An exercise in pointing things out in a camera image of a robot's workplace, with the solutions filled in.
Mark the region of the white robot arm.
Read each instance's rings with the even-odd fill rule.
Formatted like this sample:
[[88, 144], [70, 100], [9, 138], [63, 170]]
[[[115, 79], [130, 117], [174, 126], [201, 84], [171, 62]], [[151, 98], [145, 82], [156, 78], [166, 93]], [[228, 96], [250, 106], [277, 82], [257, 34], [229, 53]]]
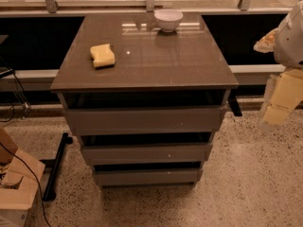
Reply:
[[274, 53], [285, 70], [267, 80], [258, 126], [264, 131], [280, 127], [303, 101], [303, 0], [299, 0], [277, 28], [254, 45], [261, 53]]

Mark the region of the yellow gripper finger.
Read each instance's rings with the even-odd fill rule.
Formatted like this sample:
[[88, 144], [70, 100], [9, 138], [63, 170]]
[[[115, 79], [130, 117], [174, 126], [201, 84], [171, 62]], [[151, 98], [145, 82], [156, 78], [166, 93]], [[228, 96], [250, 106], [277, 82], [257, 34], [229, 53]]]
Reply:
[[273, 52], [275, 48], [276, 28], [272, 29], [254, 45], [254, 50], [260, 53]]
[[277, 78], [278, 76], [271, 75], [267, 80], [263, 96], [264, 102], [259, 111], [258, 126], [266, 132], [275, 131], [283, 124], [283, 122], [291, 113], [291, 110], [278, 108], [276, 106], [273, 106], [270, 102], [270, 99], [276, 87]]

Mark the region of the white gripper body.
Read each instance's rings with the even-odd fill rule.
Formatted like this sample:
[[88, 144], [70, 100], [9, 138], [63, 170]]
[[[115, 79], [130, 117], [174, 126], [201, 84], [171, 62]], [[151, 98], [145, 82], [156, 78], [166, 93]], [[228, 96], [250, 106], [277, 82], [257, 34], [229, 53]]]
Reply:
[[303, 71], [287, 70], [276, 80], [270, 102], [273, 106], [293, 110], [303, 100]]

